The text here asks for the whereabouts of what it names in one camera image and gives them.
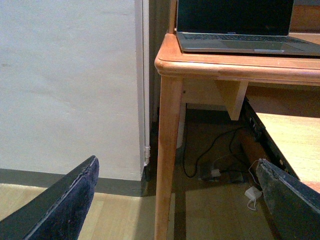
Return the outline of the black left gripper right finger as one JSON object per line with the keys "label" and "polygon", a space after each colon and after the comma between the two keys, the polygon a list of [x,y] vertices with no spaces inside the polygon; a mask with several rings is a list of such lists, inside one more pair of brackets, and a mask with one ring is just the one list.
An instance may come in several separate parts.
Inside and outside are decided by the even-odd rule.
{"label": "black left gripper right finger", "polygon": [[258,160],[256,175],[282,239],[318,240],[320,194],[265,159]]}

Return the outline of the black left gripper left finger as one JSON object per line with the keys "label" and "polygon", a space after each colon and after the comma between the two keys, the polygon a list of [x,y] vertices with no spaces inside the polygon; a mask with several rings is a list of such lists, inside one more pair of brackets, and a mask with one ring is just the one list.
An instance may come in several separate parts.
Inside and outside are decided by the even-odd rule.
{"label": "black left gripper left finger", "polygon": [[0,222],[2,240],[76,240],[89,212],[99,176],[91,156]]}

